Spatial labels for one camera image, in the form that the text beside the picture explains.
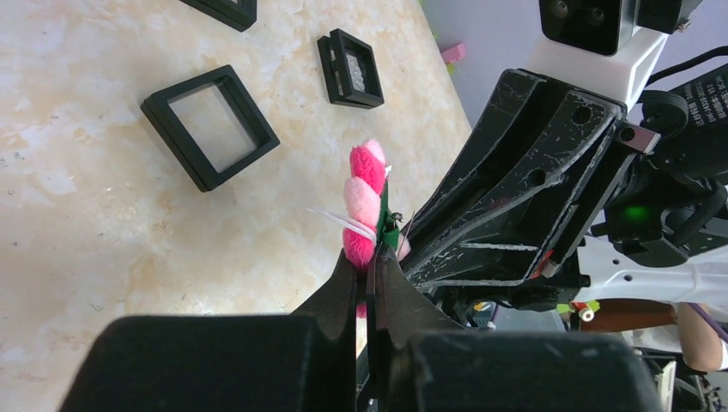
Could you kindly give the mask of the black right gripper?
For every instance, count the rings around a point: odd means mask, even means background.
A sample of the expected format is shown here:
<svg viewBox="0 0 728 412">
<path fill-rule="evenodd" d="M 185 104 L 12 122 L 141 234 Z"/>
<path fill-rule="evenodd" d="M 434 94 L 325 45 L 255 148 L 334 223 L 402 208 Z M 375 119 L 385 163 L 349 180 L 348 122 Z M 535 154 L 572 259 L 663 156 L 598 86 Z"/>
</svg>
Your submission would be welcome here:
<svg viewBox="0 0 728 412">
<path fill-rule="evenodd" d="M 727 68 L 643 96 L 642 124 L 668 139 L 637 160 L 581 246 L 509 305 L 547 311 L 615 299 L 727 302 Z M 422 251 L 418 287 L 514 287 L 560 265 L 623 175 L 623 104 L 569 90 L 528 153 Z"/>
</svg>

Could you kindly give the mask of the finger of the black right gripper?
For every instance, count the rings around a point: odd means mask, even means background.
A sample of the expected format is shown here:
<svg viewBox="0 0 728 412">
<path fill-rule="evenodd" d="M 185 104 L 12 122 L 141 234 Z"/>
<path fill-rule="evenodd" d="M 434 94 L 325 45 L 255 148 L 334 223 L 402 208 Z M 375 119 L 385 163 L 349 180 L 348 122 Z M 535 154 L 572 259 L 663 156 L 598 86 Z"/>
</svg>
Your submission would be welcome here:
<svg viewBox="0 0 728 412">
<path fill-rule="evenodd" d="M 417 212 L 408 239 L 433 246 L 476 200 L 493 189 L 545 130 L 569 86 L 526 70 L 505 70 L 482 115 L 434 194 Z"/>
</svg>

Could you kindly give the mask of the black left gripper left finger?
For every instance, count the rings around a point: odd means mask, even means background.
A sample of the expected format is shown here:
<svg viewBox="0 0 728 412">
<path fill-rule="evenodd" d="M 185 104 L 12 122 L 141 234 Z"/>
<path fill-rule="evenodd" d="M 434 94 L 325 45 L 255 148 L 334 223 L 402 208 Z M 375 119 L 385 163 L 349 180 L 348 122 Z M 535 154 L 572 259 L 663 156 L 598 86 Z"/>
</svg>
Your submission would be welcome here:
<svg viewBox="0 0 728 412">
<path fill-rule="evenodd" d="M 356 273 L 290 314 L 129 316 L 95 339 L 63 411 L 352 411 Z"/>
</svg>

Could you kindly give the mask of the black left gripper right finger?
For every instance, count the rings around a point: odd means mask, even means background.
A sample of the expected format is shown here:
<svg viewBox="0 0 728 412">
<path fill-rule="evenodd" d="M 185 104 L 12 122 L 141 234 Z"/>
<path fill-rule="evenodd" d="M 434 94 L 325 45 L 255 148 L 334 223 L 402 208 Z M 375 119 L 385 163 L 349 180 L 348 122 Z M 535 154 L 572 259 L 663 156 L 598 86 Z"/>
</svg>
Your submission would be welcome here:
<svg viewBox="0 0 728 412">
<path fill-rule="evenodd" d="M 484 331 L 446 316 L 381 245 L 367 273 L 367 350 L 380 411 L 659 411 L 652 376 L 608 336 Z"/>
</svg>

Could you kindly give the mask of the pink flower brooch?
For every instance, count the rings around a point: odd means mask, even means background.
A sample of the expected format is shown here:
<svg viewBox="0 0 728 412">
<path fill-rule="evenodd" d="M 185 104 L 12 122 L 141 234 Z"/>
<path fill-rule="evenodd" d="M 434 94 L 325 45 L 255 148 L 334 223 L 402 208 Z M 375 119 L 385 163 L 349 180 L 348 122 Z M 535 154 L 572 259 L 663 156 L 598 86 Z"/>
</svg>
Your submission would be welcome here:
<svg viewBox="0 0 728 412">
<path fill-rule="evenodd" d="M 346 214 L 311 209 L 343 227 L 343 252 L 359 277 L 364 276 L 378 245 L 394 249 L 399 262 L 410 254 L 411 246 L 402 233 L 402 217 L 389 208 L 388 183 L 391 165 L 380 143 L 370 139 L 349 153 L 350 177 L 343 186 Z"/>
</svg>

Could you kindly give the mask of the white silver brooch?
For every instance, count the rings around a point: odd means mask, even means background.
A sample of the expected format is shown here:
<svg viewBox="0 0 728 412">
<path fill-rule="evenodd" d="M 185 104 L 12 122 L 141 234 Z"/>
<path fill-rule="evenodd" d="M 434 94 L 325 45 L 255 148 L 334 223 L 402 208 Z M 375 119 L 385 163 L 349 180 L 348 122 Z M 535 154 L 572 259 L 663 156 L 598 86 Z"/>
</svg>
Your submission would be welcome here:
<svg viewBox="0 0 728 412">
<path fill-rule="evenodd" d="M 347 52 L 346 61 L 349 68 L 349 79 L 352 84 L 352 89 L 358 92 L 366 92 L 365 70 L 361 65 L 360 57 L 354 53 Z"/>
</svg>

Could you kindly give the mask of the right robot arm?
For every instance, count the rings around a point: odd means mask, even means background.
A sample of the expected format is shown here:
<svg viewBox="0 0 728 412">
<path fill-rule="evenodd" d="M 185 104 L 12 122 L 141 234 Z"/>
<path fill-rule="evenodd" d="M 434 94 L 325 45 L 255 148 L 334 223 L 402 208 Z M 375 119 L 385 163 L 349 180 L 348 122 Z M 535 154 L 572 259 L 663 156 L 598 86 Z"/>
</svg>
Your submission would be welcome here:
<svg viewBox="0 0 728 412">
<path fill-rule="evenodd" d="M 402 269 L 449 306 L 607 299 L 718 304 L 727 287 L 727 135 L 678 92 L 624 104 L 507 70 L 409 227 Z"/>
</svg>

